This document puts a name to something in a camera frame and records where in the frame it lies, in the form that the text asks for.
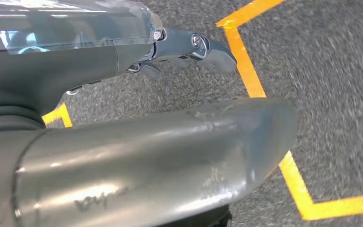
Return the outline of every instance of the screw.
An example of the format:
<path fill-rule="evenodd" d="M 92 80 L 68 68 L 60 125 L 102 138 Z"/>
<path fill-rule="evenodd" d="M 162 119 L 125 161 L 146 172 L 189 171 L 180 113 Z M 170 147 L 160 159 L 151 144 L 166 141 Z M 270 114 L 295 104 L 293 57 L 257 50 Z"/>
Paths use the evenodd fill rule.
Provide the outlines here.
<path fill-rule="evenodd" d="M 197 34 L 191 36 L 191 43 L 193 46 L 198 47 L 201 44 L 201 39 Z"/>

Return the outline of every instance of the clear plastic cover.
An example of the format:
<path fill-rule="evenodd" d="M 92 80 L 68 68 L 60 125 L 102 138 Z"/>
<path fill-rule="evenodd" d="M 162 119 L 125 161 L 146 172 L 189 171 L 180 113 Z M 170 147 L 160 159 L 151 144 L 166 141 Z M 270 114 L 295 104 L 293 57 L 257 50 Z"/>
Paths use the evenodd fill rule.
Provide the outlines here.
<path fill-rule="evenodd" d="M 150 44 L 162 22 L 128 0 L 0 0 L 0 51 L 10 54 Z"/>

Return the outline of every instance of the yellow tape line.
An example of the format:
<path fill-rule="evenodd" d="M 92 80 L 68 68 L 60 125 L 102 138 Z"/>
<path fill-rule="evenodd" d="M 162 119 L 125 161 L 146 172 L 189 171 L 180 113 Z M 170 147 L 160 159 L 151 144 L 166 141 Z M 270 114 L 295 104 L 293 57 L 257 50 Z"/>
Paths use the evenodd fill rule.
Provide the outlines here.
<path fill-rule="evenodd" d="M 266 94 L 248 56 L 238 27 L 281 2 L 282 0 L 254 0 L 216 24 L 217 27 L 223 27 L 225 31 L 230 49 L 238 61 L 237 69 L 250 97 L 266 97 Z M 363 214 L 363 196 L 313 203 L 290 151 L 279 167 L 304 220 Z"/>
<path fill-rule="evenodd" d="M 68 109 L 66 108 L 66 105 L 64 103 L 55 110 L 53 110 L 52 112 L 43 116 L 43 121 L 45 122 L 46 125 L 54 121 L 57 121 L 59 119 L 62 119 L 63 124 L 65 125 L 66 128 L 73 126 L 70 120 Z"/>

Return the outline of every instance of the bolt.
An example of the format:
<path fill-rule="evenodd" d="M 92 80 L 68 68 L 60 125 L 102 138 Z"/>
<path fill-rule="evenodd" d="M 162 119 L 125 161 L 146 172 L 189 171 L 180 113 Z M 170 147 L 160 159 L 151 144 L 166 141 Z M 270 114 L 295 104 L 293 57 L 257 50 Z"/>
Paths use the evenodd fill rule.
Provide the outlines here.
<path fill-rule="evenodd" d="M 201 39 L 197 34 L 191 36 L 191 43 L 193 46 L 198 47 L 201 44 Z"/>
<path fill-rule="evenodd" d="M 160 38 L 161 38 L 161 36 L 162 36 L 162 32 L 161 32 L 161 31 L 155 31 L 155 32 L 154 32 L 154 39 L 155 39 L 155 40 L 160 39 Z"/>

